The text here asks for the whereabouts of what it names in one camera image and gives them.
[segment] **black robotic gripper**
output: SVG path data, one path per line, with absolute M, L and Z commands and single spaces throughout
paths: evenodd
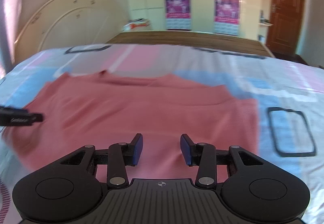
M 199 166 L 191 179 L 133 179 L 125 166 L 137 165 L 143 137 L 105 150 L 82 148 L 21 179 L 14 204 L 33 223 L 303 223 L 310 193 L 297 177 L 240 146 L 216 150 L 208 143 L 180 137 L 188 166 Z M 107 183 L 96 179 L 107 164 Z M 228 179 L 217 183 L 216 166 L 226 165 Z

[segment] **pink curtain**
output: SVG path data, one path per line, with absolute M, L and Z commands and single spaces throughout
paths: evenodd
M 3 13 L 4 24 L 0 26 L 3 28 L 3 31 L 0 31 L 0 34 L 2 34 L 0 35 L 0 38 L 4 39 L 6 37 L 7 42 L 3 42 L 2 40 L 0 47 L 0 50 L 2 50 L 2 67 L 0 66 L 0 78 L 4 76 L 5 71 L 10 70 L 10 67 L 8 66 L 14 63 L 14 43 L 17 37 L 17 26 L 21 11 L 21 0 L 1 0 L 1 2 L 2 5 L 0 5 L 0 8 L 4 11 L 0 11 L 0 13 Z

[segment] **bed sheet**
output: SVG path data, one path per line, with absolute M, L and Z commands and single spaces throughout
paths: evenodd
M 311 201 L 303 220 L 324 223 L 324 70 L 197 47 L 97 44 L 46 50 L 20 63 L 0 80 L 0 104 L 21 108 L 45 82 L 64 72 L 78 76 L 101 70 L 128 77 L 173 73 L 205 85 L 225 84 L 239 99 L 257 99 L 258 155 L 307 184 Z M 270 114 L 269 107 L 275 107 Z M 26 174 L 15 154 L 0 141 L 0 224 L 20 221 L 11 192 Z

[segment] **corner shelf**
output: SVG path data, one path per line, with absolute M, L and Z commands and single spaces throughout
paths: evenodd
M 260 26 L 264 26 L 264 27 L 271 27 L 273 26 L 273 24 L 269 24 L 269 23 L 259 23 Z

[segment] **silver screw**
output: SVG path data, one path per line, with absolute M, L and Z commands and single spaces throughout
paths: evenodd
M 213 184 L 215 181 L 210 177 L 201 177 L 199 178 L 198 182 L 201 183 L 202 185 L 208 186 Z
M 124 178 L 122 178 L 122 177 L 113 177 L 113 178 L 110 179 L 109 182 L 111 184 L 113 184 L 113 185 L 118 186 L 118 185 L 122 185 L 123 183 L 125 183 L 126 180 Z

